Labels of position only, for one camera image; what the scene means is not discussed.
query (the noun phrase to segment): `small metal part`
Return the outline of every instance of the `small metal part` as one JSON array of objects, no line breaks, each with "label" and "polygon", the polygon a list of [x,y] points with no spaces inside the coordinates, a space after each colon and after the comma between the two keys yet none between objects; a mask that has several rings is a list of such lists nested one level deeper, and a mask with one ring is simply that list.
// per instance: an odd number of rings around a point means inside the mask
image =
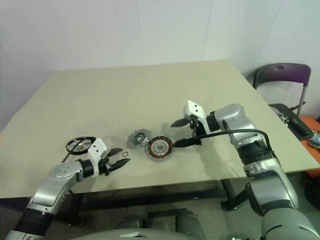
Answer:
[{"label": "small metal part", "polygon": [[173,143],[165,136],[152,138],[145,146],[146,154],[154,161],[161,162],[172,153]]},{"label": "small metal part", "polygon": [[[71,139],[65,145],[65,148],[68,152],[72,150],[72,148],[77,144],[81,139],[85,138],[85,136],[79,136]],[[96,140],[95,137],[89,137],[86,140],[83,140],[79,143],[79,145],[70,153],[71,155],[81,155],[88,152],[88,149],[91,147],[92,143]]]},{"label": "small metal part", "polygon": [[126,157],[128,157],[128,156],[129,156],[129,153],[128,153],[127,151],[124,151],[124,152],[122,153],[122,157],[126,158]]},{"label": "small metal part", "polygon": [[139,129],[128,137],[127,145],[132,149],[142,148],[148,143],[150,138],[150,131],[146,129]]}]

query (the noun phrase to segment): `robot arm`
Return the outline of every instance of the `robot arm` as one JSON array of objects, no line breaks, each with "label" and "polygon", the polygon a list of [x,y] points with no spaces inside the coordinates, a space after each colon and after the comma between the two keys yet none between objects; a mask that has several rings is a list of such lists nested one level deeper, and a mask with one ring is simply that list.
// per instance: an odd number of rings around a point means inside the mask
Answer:
[{"label": "robot arm", "polygon": [[172,127],[190,124],[192,138],[178,140],[174,147],[200,145],[203,138],[229,135],[246,175],[252,178],[245,190],[252,209],[264,216],[263,239],[319,239],[310,221],[297,211],[296,191],[273,152],[268,136],[246,117],[241,105],[230,104],[206,116],[200,105],[189,100],[183,113],[184,118],[174,122]]},{"label": "robot arm", "polygon": [[122,167],[130,159],[125,158],[109,164],[110,154],[100,138],[96,138],[88,149],[87,160],[76,160],[55,166],[50,177],[37,189],[30,199],[15,229],[10,231],[6,240],[44,239],[55,215],[66,199],[68,191],[87,177],[99,174],[106,176]]}]

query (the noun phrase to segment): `chair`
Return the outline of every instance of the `chair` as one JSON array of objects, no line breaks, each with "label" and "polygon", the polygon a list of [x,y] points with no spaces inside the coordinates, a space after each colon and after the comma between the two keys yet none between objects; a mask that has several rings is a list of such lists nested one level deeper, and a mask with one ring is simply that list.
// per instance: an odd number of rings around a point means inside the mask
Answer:
[{"label": "chair", "polygon": [[309,83],[311,68],[305,64],[298,63],[274,63],[258,68],[253,77],[253,87],[257,87],[267,82],[287,81],[302,83],[303,89],[298,105],[297,116],[301,113],[304,104],[306,90]]}]

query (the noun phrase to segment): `floor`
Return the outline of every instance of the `floor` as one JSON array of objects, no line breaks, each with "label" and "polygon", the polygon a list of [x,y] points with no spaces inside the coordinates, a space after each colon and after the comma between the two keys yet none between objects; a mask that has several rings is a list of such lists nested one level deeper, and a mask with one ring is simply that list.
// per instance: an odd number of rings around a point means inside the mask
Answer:
[{"label": "floor", "polygon": [[[320,211],[316,210],[309,204],[303,194],[303,181],[300,173],[289,175],[294,188],[299,196],[299,210],[304,213],[320,232]],[[246,178],[232,180],[234,190],[240,192],[245,183]],[[217,185],[216,182],[195,183],[192,186],[167,186],[144,188],[143,192],[183,192],[192,188],[211,188]],[[111,198],[115,196],[132,195],[133,190],[121,190],[119,192],[95,193],[91,197],[99,197],[99,194],[108,194]],[[82,213],[81,217],[85,220],[83,227],[69,227],[65,224],[54,222],[47,232],[47,240],[67,240],[82,236],[89,233],[100,232],[113,229],[115,225],[125,216],[138,215],[147,218],[147,213],[154,211],[164,211],[172,209],[187,208],[197,214],[198,219],[203,227],[204,233],[208,240],[230,240],[231,236],[243,238],[260,238],[262,218],[256,215],[248,202],[244,203],[238,210],[225,212],[220,207],[222,199],[197,199],[183,202],[175,202],[170,204],[143,205],[132,206],[126,208],[116,208],[108,210],[97,210]],[[20,213],[1,209],[1,239],[5,239],[5,235],[9,230],[15,227],[19,220]],[[175,217],[157,217],[148,221],[148,226],[156,229],[165,229],[169,231],[175,230]]]}]

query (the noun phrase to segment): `black cable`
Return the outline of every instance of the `black cable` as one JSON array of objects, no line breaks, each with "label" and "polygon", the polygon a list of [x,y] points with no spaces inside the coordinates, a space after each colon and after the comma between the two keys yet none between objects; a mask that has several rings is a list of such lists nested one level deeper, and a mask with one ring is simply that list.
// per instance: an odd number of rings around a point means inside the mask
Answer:
[{"label": "black cable", "polygon": [[266,146],[268,147],[268,149],[274,154],[274,151],[271,148],[270,145],[270,140],[268,135],[261,130],[258,129],[235,129],[235,130],[227,130],[227,131],[221,131],[221,132],[216,132],[216,133],[211,133],[211,134],[204,134],[204,135],[196,135],[196,127],[193,128],[192,131],[192,137],[194,139],[207,139],[207,138],[211,138],[211,137],[216,137],[216,136],[220,136],[220,135],[226,135],[226,134],[237,134],[237,133],[258,133],[264,136],[265,139],[265,143]]},{"label": "black cable", "polygon": [[67,160],[67,158],[70,156],[70,154],[76,149],[76,147],[79,146],[80,143],[82,143],[84,140],[89,139],[89,138],[90,138],[89,136],[85,136],[85,137],[81,138],[81,139],[73,146],[73,148],[68,152],[68,154],[64,157],[64,159],[62,160],[61,163],[64,163],[64,162]]}]

